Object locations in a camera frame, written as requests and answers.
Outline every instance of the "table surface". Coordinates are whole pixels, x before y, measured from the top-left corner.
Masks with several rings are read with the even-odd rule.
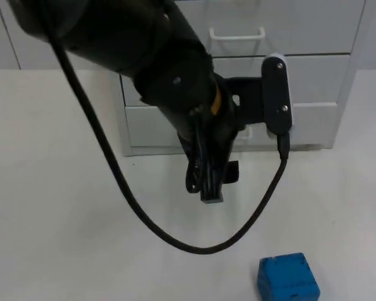
[[[223,204],[184,189],[184,156],[121,155],[104,71],[80,71],[136,197],[198,246],[248,219],[278,164],[234,154]],[[376,300],[376,71],[360,71],[335,148],[294,152],[264,214],[213,256],[161,242],[120,195],[59,71],[0,71],[0,301],[253,301],[259,260],[303,252],[329,301]]]

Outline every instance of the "blue block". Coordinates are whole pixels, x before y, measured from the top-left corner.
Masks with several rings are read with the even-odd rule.
[[[304,254],[263,258],[258,289],[263,301],[317,301],[319,286]]]

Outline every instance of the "blue cube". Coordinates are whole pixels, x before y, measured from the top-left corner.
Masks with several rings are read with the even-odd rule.
[[[263,258],[258,289],[263,301],[317,301],[319,286],[304,254]]]

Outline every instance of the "screw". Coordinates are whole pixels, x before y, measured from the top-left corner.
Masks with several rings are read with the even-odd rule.
[[[178,85],[178,84],[180,84],[181,83],[181,77],[176,77],[175,79],[174,79],[174,81],[173,81],[173,84],[174,85]]]

